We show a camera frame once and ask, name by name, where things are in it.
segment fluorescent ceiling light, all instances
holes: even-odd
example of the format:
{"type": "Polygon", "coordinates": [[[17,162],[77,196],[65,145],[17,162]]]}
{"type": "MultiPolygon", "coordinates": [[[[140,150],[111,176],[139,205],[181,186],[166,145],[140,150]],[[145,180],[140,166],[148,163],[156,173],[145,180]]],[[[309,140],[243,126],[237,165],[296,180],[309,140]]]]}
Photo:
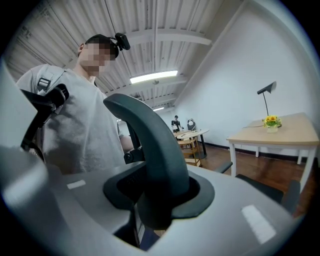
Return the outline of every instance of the fluorescent ceiling light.
{"type": "Polygon", "coordinates": [[[164,109],[164,107],[160,107],[160,108],[154,109],[153,111],[158,111],[158,110],[163,110],[163,109],[164,109]]]}
{"type": "Polygon", "coordinates": [[[165,72],[157,72],[152,74],[144,74],[137,77],[130,78],[131,84],[147,81],[147,80],[153,80],[158,78],[168,78],[168,77],[175,77],[178,73],[178,70],[173,71],[165,71],[165,72]]]}

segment man's hand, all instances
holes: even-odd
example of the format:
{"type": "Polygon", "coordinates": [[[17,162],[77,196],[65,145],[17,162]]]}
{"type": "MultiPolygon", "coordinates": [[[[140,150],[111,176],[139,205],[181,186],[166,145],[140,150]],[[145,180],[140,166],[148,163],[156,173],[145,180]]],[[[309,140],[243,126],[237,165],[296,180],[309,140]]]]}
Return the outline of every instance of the man's hand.
{"type": "Polygon", "coordinates": [[[121,142],[121,146],[124,153],[127,153],[128,151],[134,149],[134,145],[132,144],[132,140],[130,136],[123,136],[120,139],[120,142],[121,142]]]}

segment black chair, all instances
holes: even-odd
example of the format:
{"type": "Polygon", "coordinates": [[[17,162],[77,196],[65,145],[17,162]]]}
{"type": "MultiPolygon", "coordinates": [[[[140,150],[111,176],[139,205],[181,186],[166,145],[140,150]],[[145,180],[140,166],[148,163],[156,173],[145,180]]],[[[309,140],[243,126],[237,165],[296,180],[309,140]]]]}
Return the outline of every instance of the black chair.
{"type": "MultiPolygon", "coordinates": [[[[232,162],[226,162],[215,171],[223,174],[227,169],[229,169],[232,166],[232,164],[232,162]]],[[[282,205],[290,214],[293,214],[295,212],[300,197],[299,181],[291,180],[288,191],[284,196],[283,191],[265,185],[242,174],[238,174],[235,177],[249,183],[251,186],[259,190],[261,193],[265,194],[272,200],[276,201],[278,204],[282,205]]]]}

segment flower vase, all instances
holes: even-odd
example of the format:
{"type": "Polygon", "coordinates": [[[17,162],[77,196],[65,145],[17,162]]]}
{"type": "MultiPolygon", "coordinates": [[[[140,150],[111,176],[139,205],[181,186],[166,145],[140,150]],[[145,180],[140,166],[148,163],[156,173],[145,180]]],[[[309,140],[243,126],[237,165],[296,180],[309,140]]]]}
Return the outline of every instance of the flower vase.
{"type": "Polygon", "coordinates": [[[266,129],[266,132],[268,134],[274,134],[277,131],[278,131],[278,125],[268,126],[268,128],[266,129]]]}

